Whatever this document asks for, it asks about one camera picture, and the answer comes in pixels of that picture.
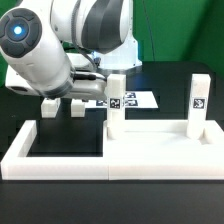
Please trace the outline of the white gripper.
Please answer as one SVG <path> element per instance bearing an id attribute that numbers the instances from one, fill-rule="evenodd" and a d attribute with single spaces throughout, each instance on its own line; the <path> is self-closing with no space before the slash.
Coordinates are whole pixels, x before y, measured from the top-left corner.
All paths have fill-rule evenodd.
<path id="1" fill-rule="evenodd" d="M 45 98 L 105 99 L 106 77 L 91 70 L 90 62 L 77 53 L 68 53 L 75 69 L 75 80 L 71 87 L 63 87 L 53 94 L 35 90 L 11 66 L 6 73 L 5 86 L 20 95 L 43 96 Z"/>

